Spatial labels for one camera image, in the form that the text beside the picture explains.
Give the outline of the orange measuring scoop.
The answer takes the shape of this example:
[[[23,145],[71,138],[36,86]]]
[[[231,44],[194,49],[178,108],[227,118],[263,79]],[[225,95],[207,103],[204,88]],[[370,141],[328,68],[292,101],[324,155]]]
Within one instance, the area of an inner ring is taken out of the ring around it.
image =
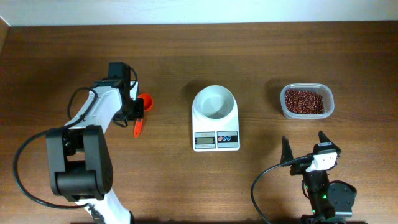
[[[138,96],[139,99],[144,100],[144,111],[149,111],[153,108],[154,100],[153,97],[148,93],[142,93]],[[144,118],[136,119],[136,123],[134,125],[134,137],[138,138],[141,134],[142,128],[144,125]]]

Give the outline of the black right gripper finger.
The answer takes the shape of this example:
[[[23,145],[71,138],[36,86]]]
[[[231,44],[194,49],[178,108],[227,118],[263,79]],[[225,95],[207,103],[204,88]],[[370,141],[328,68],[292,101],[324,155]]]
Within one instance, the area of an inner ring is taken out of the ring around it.
[[[289,140],[286,136],[282,136],[282,153],[280,158],[280,163],[282,165],[289,165],[293,161],[294,157],[292,154],[292,149],[289,144]]]
[[[331,145],[331,140],[326,136],[323,131],[318,132],[318,137],[320,140],[319,145]]]

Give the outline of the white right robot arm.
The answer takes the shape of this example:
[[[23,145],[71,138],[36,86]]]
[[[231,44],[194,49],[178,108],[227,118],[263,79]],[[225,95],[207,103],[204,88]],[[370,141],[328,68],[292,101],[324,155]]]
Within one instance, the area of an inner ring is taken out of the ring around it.
[[[329,180],[328,171],[337,166],[341,149],[323,131],[318,137],[320,142],[314,145],[312,153],[295,158],[284,136],[280,162],[290,167],[291,176],[303,177],[302,189],[307,193],[313,213],[302,215],[301,223],[346,223],[353,215],[357,190],[346,182]]]

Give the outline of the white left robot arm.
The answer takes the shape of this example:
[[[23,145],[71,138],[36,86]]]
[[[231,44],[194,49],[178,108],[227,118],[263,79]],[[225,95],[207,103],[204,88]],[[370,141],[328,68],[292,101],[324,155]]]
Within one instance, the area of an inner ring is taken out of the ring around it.
[[[96,81],[78,114],[46,135],[52,192],[84,206],[96,223],[135,222],[112,189],[113,165],[104,134],[123,106],[142,106],[137,92],[121,80]]]

